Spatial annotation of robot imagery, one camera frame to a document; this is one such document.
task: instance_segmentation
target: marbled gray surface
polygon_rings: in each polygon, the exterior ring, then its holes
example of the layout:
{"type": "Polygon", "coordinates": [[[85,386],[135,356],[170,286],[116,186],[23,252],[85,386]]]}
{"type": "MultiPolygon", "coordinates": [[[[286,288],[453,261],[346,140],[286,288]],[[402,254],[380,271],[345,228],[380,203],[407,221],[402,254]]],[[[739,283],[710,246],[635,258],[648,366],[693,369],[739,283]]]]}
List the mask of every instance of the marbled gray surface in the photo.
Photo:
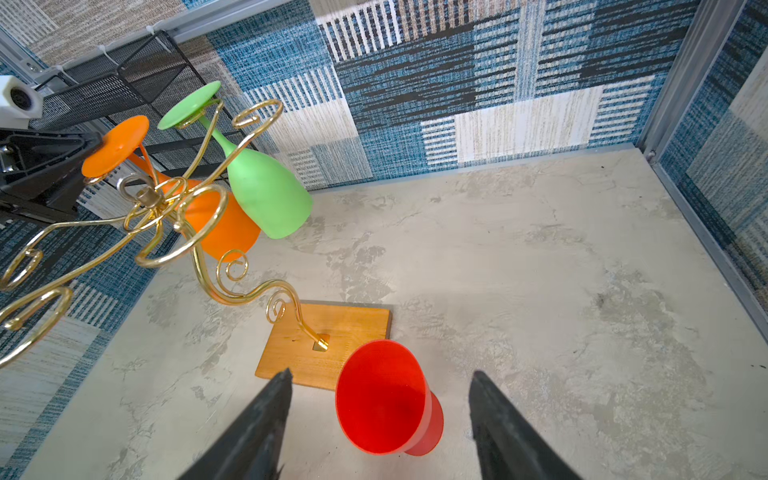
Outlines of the marbled gray surface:
{"type": "MultiPolygon", "coordinates": [[[[584,478],[768,478],[768,347],[637,150],[315,194],[250,251],[255,286],[393,310],[445,411],[423,458],[353,447],[333,393],[296,386],[281,478],[479,478],[485,370],[584,478]]],[[[265,381],[260,304],[163,268],[29,466],[32,478],[174,478],[265,381]]]]}

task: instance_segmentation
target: gold scroll arm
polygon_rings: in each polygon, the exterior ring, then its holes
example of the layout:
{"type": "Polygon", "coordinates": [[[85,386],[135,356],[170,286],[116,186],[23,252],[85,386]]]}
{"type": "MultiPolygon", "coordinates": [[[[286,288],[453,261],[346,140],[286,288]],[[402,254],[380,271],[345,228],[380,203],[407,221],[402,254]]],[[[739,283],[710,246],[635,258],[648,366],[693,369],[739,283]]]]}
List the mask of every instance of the gold scroll arm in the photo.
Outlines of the gold scroll arm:
{"type": "MultiPolygon", "coordinates": [[[[190,226],[189,223],[184,222],[184,224],[181,226],[181,233],[185,237],[189,238],[194,235],[194,229],[190,226]]],[[[242,256],[242,260],[238,259],[235,260],[235,262],[242,264],[244,271],[239,276],[233,277],[230,273],[230,266],[228,265],[225,270],[227,277],[229,277],[230,280],[237,282],[245,276],[245,273],[248,270],[248,259],[245,256],[245,253],[239,250],[230,250],[226,252],[219,259],[219,262],[216,265],[216,280],[218,285],[221,287],[221,290],[219,290],[210,280],[208,267],[205,264],[203,249],[200,247],[199,243],[194,246],[192,249],[194,271],[197,275],[197,281],[200,282],[200,286],[203,287],[203,290],[205,290],[205,292],[218,303],[222,303],[223,305],[228,306],[236,306],[252,302],[266,293],[267,290],[275,288],[277,291],[270,297],[266,304],[266,320],[270,323],[275,323],[283,317],[283,314],[286,311],[286,307],[285,302],[282,298],[280,298],[280,294],[285,294],[290,298],[290,302],[293,304],[294,311],[296,312],[296,321],[298,321],[301,330],[304,331],[304,333],[306,333],[310,338],[312,338],[312,340],[317,342],[321,349],[328,350],[328,342],[320,338],[320,336],[304,322],[299,295],[296,293],[295,289],[291,286],[290,283],[286,282],[285,280],[267,280],[266,282],[261,283],[259,286],[247,293],[235,293],[223,285],[221,278],[221,267],[227,256],[232,253],[239,253],[242,256]]]]}
{"type": "MultiPolygon", "coordinates": [[[[200,145],[200,150],[197,152],[197,156],[192,161],[192,164],[187,168],[187,171],[184,172],[184,175],[182,177],[189,178],[190,175],[194,172],[194,170],[197,168],[197,165],[200,163],[200,161],[203,159],[203,155],[205,155],[206,150],[208,149],[208,144],[210,143],[210,138],[214,134],[214,129],[216,128],[216,125],[219,121],[219,116],[221,114],[221,111],[224,109],[224,103],[219,100],[218,98],[211,98],[199,111],[197,111],[195,114],[188,117],[186,120],[182,121],[180,124],[177,125],[178,129],[184,129],[186,127],[189,127],[194,122],[198,121],[201,117],[205,115],[205,110],[211,105],[216,105],[216,110],[214,111],[214,116],[210,121],[210,125],[208,125],[208,130],[205,132],[205,137],[203,138],[203,143],[200,145]]],[[[237,155],[240,154],[243,150],[245,150],[250,142],[264,133],[264,131],[269,128],[275,121],[280,117],[280,115],[283,114],[283,102],[280,100],[270,99],[262,101],[258,104],[253,105],[250,108],[247,108],[246,110],[241,111],[238,115],[235,116],[235,118],[232,120],[232,126],[237,129],[242,129],[245,127],[248,127],[250,125],[254,124],[260,124],[256,130],[250,132],[248,135],[245,136],[243,140],[240,141],[239,144],[237,144],[237,147],[227,155],[227,158],[219,164],[216,170],[214,170],[213,173],[208,175],[208,177],[200,183],[200,185],[197,185],[194,188],[191,188],[190,191],[196,190],[197,188],[205,187],[206,185],[212,184],[214,180],[216,180],[218,177],[221,176],[221,174],[224,173],[224,171],[229,167],[229,165],[234,161],[235,158],[237,158],[237,155]],[[269,105],[276,105],[277,109],[275,110],[275,113],[270,115],[263,123],[261,123],[261,118],[256,114],[256,112],[260,108],[268,107],[269,105]]]]}
{"type": "MultiPolygon", "coordinates": [[[[151,216],[151,212],[147,212],[144,217],[139,221],[139,224],[143,224],[147,222],[151,216]]],[[[24,257],[25,252],[29,251],[34,245],[37,244],[45,235],[50,233],[51,231],[55,230],[56,228],[61,227],[85,227],[85,226],[92,226],[92,225],[103,225],[106,223],[113,223],[116,221],[123,220],[123,217],[120,218],[111,218],[106,220],[81,220],[76,222],[66,222],[66,223],[56,223],[53,225],[50,225],[43,229],[42,232],[40,232],[38,235],[35,235],[32,237],[32,239],[27,243],[27,247],[20,253],[18,257],[24,257]]],[[[42,327],[31,333],[25,340],[22,342],[19,346],[17,346],[15,349],[13,349],[9,354],[2,357],[0,359],[0,368],[3,368],[7,366],[10,362],[17,359],[22,353],[24,353],[27,349],[32,347],[34,344],[36,344],[40,339],[42,339],[46,333],[48,333],[51,328],[58,322],[61,317],[65,314],[67,311],[67,308],[69,308],[69,304],[72,300],[72,289],[68,286],[65,286],[64,284],[69,282],[70,280],[73,280],[74,278],[82,275],[83,273],[89,271],[90,269],[96,267],[97,265],[103,263],[106,259],[109,257],[115,255],[119,250],[121,250],[125,245],[128,244],[133,238],[137,235],[137,233],[128,233],[125,235],[125,237],[121,238],[115,245],[109,248],[109,250],[105,251],[98,257],[94,258],[90,262],[86,263],[85,265],[82,265],[71,272],[60,276],[56,280],[47,283],[44,286],[41,286],[40,288],[24,295],[22,298],[16,300],[13,303],[10,303],[6,307],[4,307],[2,310],[0,310],[0,323],[2,323],[2,327],[11,331],[17,331],[21,329],[24,324],[29,320],[36,312],[38,312],[43,306],[50,303],[52,300],[55,300],[58,298],[58,302],[56,303],[56,307],[53,310],[53,313],[50,315],[50,317],[45,320],[42,327]],[[21,310],[20,313],[16,314],[12,318],[9,318],[13,313],[18,312],[21,310]]],[[[14,278],[13,286],[17,286],[21,281],[26,278],[26,276],[29,275],[31,271],[37,266],[39,263],[39,259],[42,258],[42,252],[39,250],[35,250],[36,253],[32,254],[33,262],[35,261],[35,258],[38,258],[38,260],[33,264],[30,263],[29,265],[24,268],[24,270],[14,278]]],[[[16,262],[16,259],[14,259],[14,263],[11,264],[11,266],[6,270],[6,275],[10,277],[13,274],[13,270],[18,266],[20,262],[16,262]]]]}

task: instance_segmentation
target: red plastic cup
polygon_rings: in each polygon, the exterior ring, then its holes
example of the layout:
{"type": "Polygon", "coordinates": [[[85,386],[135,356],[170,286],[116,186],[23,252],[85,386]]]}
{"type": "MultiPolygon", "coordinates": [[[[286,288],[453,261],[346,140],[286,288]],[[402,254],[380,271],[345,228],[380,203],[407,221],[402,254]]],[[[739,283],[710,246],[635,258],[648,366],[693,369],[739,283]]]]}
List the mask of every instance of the red plastic cup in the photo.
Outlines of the red plastic cup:
{"type": "Polygon", "coordinates": [[[442,407],[416,357],[392,340],[374,340],[346,361],[336,384],[344,435],[371,455],[426,455],[442,437],[442,407]]]}

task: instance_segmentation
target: wooden base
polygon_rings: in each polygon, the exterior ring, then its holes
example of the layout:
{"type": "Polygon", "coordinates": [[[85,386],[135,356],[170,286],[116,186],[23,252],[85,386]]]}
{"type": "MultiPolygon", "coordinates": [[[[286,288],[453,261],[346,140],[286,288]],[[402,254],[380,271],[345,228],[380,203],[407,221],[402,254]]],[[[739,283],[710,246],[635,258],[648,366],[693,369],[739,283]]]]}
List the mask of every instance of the wooden base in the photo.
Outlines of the wooden base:
{"type": "Polygon", "coordinates": [[[299,328],[293,309],[272,326],[270,338],[261,354],[256,376],[271,379],[290,368],[293,383],[319,389],[336,390],[341,368],[358,347],[373,340],[389,338],[389,310],[361,306],[302,303],[307,325],[328,342],[326,352],[299,328]]]}

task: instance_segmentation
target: blue striped carpet wall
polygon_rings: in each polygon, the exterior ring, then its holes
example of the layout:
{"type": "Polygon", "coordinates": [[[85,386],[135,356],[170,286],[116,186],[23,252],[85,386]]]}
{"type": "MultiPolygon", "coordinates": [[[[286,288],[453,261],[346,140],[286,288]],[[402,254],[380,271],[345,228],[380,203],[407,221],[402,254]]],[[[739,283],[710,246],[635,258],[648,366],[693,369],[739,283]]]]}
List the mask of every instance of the blue striped carpet wall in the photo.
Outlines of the blue striped carpet wall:
{"type": "Polygon", "coordinates": [[[319,189],[635,142],[697,3],[292,0],[182,48],[319,189]]]}
{"type": "Polygon", "coordinates": [[[661,166],[768,310],[768,1],[749,0],[661,166]]]}

